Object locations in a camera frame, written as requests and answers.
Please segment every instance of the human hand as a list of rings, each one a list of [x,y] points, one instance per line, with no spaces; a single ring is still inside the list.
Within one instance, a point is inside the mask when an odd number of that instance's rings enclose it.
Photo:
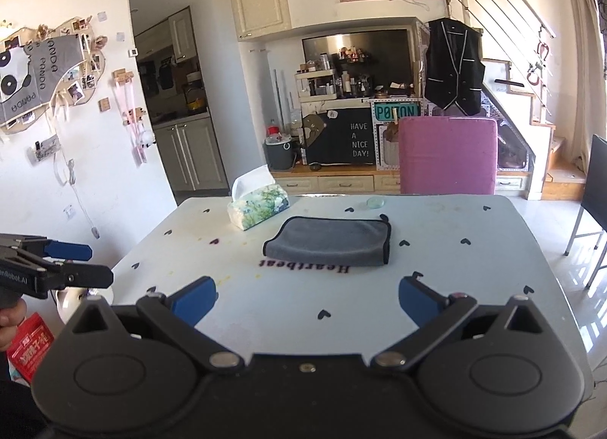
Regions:
[[[27,306],[25,300],[19,299],[11,309],[0,310],[0,352],[7,351],[17,335],[17,325],[25,319]]]

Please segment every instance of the white tabletop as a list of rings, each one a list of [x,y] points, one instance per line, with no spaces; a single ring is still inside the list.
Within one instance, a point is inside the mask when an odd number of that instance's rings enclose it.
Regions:
[[[230,224],[230,198],[188,199],[114,268],[114,303],[134,303],[150,286],[171,294],[207,275],[215,280],[219,299],[196,328],[245,359],[254,352],[360,353],[368,361],[417,329],[398,301],[400,280],[414,271],[441,294],[462,291],[481,304],[505,304],[527,285],[534,290],[529,297],[578,362],[590,395],[593,378],[567,299],[507,198],[386,196],[380,209],[369,209],[368,198],[291,197],[288,210],[245,232]],[[340,273],[262,263],[263,243],[290,216],[378,219],[380,214],[392,224],[386,266]],[[400,246],[401,240],[410,245]],[[319,319],[322,310],[331,317]]]

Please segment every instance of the black vest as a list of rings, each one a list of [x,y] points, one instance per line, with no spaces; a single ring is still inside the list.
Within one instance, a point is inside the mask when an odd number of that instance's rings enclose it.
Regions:
[[[466,115],[481,111],[485,66],[481,63],[481,35],[460,21],[430,21],[430,46],[426,53],[424,96],[446,110],[457,105]]]

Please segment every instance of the cable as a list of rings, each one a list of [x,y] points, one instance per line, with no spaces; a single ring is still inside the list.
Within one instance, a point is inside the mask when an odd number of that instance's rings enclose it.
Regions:
[[[409,4],[414,4],[416,6],[421,7],[424,11],[430,12],[430,8],[424,4],[423,2],[418,2],[416,0],[403,0],[405,2],[409,2]]]
[[[63,100],[64,100],[64,105],[67,105],[66,100],[64,98],[63,98]],[[48,110],[51,110],[51,109],[52,109],[52,117],[49,118],[48,111],[46,111],[44,113],[44,116],[46,117],[46,121],[47,121],[47,124],[49,125],[49,130],[50,130],[51,134],[56,134],[57,137],[59,137],[59,142],[61,143],[61,137],[59,136],[58,125],[57,125],[58,122],[55,119],[55,116],[57,114],[57,109],[53,109],[53,106],[49,106]],[[68,118],[67,112],[65,112],[64,115],[67,120],[67,118]],[[67,179],[63,179],[60,177],[59,170],[57,168],[57,153],[55,153],[55,156],[53,157],[53,168],[55,171],[55,176],[56,176],[59,184],[61,185],[61,187],[64,187],[67,184],[70,185],[70,187],[72,188],[72,191],[74,192],[74,196],[76,197],[76,200],[78,201],[78,206],[80,206],[80,210],[84,214],[84,218],[86,219],[86,221],[88,222],[88,224],[90,226],[90,232],[93,234],[93,237],[95,237],[95,239],[99,239],[99,237],[101,237],[99,235],[99,230],[93,223],[93,220],[91,220],[89,213],[86,211],[86,208],[84,207],[83,202],[80,199],[80,195],[78,194],[78,189],[76,189],[76,172],[74,171],[75,161],[73,158],[70,160],[67,159],[66,154],[63,151],[63,145],[60,146],[58,153],[61,154],[61,157],[63,158],[63,161],[65,162],[66,167],[68,168],[69,176]]]

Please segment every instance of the gray microfiber towel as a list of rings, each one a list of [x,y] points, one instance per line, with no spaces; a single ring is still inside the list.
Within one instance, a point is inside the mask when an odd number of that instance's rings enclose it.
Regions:
[[[383,220],[289,218],[263,255],[281,261],[341,266],[381,266],[390,258],[388,217]]]

